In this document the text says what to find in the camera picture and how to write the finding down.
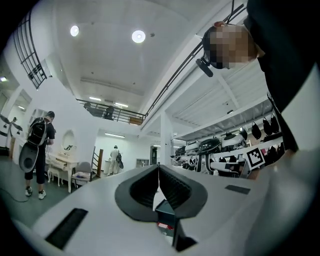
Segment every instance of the white shoe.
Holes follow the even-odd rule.
[[[28,187],[28,189],[25,189],[24,193],[27,197],[30,197],[32,194],[32,187]]]
[[[45,198],[45,196],[46,196],[47,194],[46,194],[46,191],[44,191],[44,190],[42,190],[42,193],[39,193],[38,194],[38,197],[39,197],[39,199],[44,199]]]

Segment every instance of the black shirt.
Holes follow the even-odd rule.
[[[265,52],[258,60],[280,112],[319,61],[318,25],[313,22],[316,9],[312,1],[249,0],[247,3],[244,25]]]
[[[40,120],[40,119],[41,119],[41,117],[36,118],[36,119],[32,122],[31,126],[32,126],[36,121],[38,121],[38,120]],[[48,119],[44,118],[44,121],[46,122],[46,139],[49,138],[49,139],[53,140],[53,139],[55,138],[55,128],[54,128],[54,126],[52,125],[52,123],[51,123]],[[46,146],[47,146],[47,140],[45,140],[44,143],[43,143],[41,146],[39,146],[39,151],[40,151],[40,150],[41,150],[41,151],[45,151]]]

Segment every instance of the floor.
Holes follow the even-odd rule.
[[[69,195],[68,183],[64,182],[58,187],[57,180],[55,178],[50,183],[48,180],[45,181],[46,197],[39,200],[36,175],[34,174],[31,181],[32,196],[26,197],[24,172],[7,156],[0,156],[0,196],[12,218],[21,221],[27,227],[32,227],[43,213]]]

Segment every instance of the ear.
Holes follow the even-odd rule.
[[[228,25],[224,21],[217,21],[213,24],[216,28],[227,27]]]

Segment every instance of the qr code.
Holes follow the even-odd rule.
[[[250,162],[251,167],[259,166],[261,163],[264,162],[264,159],[261,155],[261,151],[259,148],[255,148],[246,153]]]

